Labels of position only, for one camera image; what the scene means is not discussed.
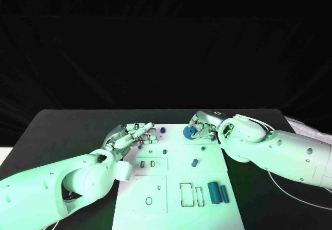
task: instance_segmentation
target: robotic hand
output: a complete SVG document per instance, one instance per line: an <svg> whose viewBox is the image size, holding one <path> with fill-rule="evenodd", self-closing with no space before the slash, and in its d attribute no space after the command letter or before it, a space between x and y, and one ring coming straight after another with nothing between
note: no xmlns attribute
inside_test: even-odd
<svg viewBox="0 0 332 230"><path fill-rule="evenodd" d="M328 143L274 130L250 117L228 117L206 109L196 112L186 129L190 139L214 138L216 133L221 148L238 162L253 161L281 177L332 189L332 146Z"/></svg>
<svg viewBox="0 0 332 230"><path fill-rule="evenodd" d="M120 160L130 146L157 143L157 137L144 134L156 131L153 126L118 125L101 149L3 179L0 230L43 229L107 195L114 179L128 181L133 166ZM62 185L69 191L65 199Z"/></svg>

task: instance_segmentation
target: robotic arm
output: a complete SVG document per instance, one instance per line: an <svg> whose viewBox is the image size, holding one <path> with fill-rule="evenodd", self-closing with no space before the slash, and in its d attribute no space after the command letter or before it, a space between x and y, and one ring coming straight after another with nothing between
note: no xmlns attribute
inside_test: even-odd
<svg viewBox="0 0 332 230"><path fill-rule="evenodd" d="M330 144L267 126L242 115L228 117L205 109L193 115L188 128L190 138L214 138L216 133L221 148L238 162L253 161L281 177L332 189Z"/></svg>
<svg viewBox="0 0 332 230"><path fill-rule="evenodd" d="M133 166L120 161L130 146L154 144L153 123L120 125L101 149L0 181L0 230L40 230L101 199L114 179L128 181ZM120 177L118 169L127 170ZM62 198L62 186L71 195Z"/></svg>

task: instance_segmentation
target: blue object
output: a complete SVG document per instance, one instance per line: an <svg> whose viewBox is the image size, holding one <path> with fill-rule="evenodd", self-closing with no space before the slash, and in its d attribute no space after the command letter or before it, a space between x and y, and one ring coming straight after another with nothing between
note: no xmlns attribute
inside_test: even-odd
<svg viewBox="0 0 332 230"><path fill-rule="evenodd" d="M219 203L222 203L218 183L215 181L209 182L208 187L209 187L211 202L212 204L218 205Z"/></svg>
<svg viewBox="0 0 332 230"><path fill-rule="evenodd" d="M198 159L193 159L193 161L192 161L192 167L195 167L196 165L198 165Z"/></svg>
<svg viewBox="0 0 332 230"><path fill-rule="evenodd" d="M195 138L192 138L192 134L195 134L198 132L198 130L195 129L195 127L185 127L183 129L183 135L185 135L185 138L189 139L189 140L193 140Z"/></svg>
<svg viewBox="0 0 332 230"><path fill-rule="evenodd" d="M225 203L229 203L228 196L227 196L227 188L224 185L219 188L221 188L222 200Z"/></svg>

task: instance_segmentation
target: hole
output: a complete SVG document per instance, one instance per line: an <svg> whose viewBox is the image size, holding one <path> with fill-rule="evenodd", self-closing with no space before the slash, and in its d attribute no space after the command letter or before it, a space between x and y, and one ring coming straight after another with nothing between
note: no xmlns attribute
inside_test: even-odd
<svg viewBox="0 0 332 230"><path fill-rule="evenodd" d="M313 153L313 149L309 148L309 149L306 150L306 153L310 155L310 154Z"/></svg>
<svg viewBox="0 0 332 230"><path fill-rule="evenodd" d="M10 201L11 201L11 198L10 198L10 196L9 195L6 195L6 201L10 203Z"/></svg>
<svg viewBox="0 0 332 230"><path fill-rule="evenodd" d="M147 197L147 199L146 199L146 204L151 205L151 198L150 197Z"/></svg>
<svg viewBox="0 0 332 230"><path fill-rule="evenodd" d="M48 183L46 183L45 180L43 180L43 187L45 187L46 189L49 188Z"/></svg>

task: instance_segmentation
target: blue disk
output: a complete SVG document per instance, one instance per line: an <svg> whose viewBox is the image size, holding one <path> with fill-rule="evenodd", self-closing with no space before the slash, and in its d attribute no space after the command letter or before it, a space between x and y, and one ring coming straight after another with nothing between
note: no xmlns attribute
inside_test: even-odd
<svg viewBox="0 0 332 230"><path fill-rule="evenodd" d="M183 135L185 135L185 138L189 139L189 140L193 140L195 138L192 138L192 134L195 134L198 132L198 130L195 129L195 127L185 127L183 129Z"/></svg>

